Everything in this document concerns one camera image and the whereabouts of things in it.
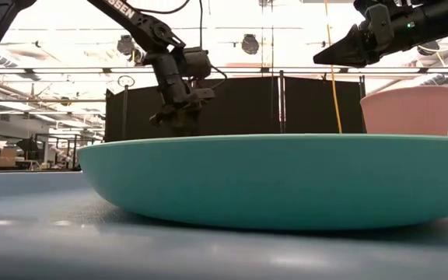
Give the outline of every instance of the pink cup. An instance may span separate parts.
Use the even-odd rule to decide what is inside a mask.
[[[447,135],[448,88],[416,86],[361,100],[369,134]]]

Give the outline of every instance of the white wall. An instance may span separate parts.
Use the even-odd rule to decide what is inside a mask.
[[[10,115],[10,122],[0,120],[0,135],[16,138],[29,138],[32,134],[48,133],[49,125],[39,120],[24,120]]]

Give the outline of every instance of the black partition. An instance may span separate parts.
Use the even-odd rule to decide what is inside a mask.
[[[360,85],[336,82],[343,133],[363,133]],[[285,77],[286,133],[338,133],[331,81]]]
[[[216,85],[209,79],[201,87]],[[200,117],[201,135],[279,133],[277,78],[227,79],[215,90],[216,98],[205,105]],[[107,94],[106,142],[121,141],[124,93]],[[156,87],[128,91],[126,139],[167,138],[166,128],[157,128],[149,118],[162,106]]]
[[[170,133],[150,124],[149,118],[162,106],[156,87],[128,90],[126,139],[122,137],[124,92],[107,97],[105,142],[132,139],[166,138]]]
[[[221,80],[205,80],[212,87]],[[201,112],[202,135],[279,133],[278,78],[227,79]]]

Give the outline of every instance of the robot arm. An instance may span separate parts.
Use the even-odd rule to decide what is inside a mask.
[[[448,0],[355,0],[366,18],[348,35],[314,56],[314,63],[365,67],[388,54],[448,37]]]
[[[0,42],[18,13],[35,1],[0,0]],[[210,75],[208,52],[200,47],[185,48],[165,23],[139,12],[125,0],[87,1],[124,27],[146,51],[144,65],[153,67],[164,104],[152,122],[168,124],[177,136],[194,135],[201,106],[214,93],[211,89],[193,89],[183,78],[199,80]]]

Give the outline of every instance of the blue table surface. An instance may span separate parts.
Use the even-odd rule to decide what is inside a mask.
[[[0,278],[444,279],[448,219],[336,233],[209,229],[125,212],[81,173],[0,173]]]

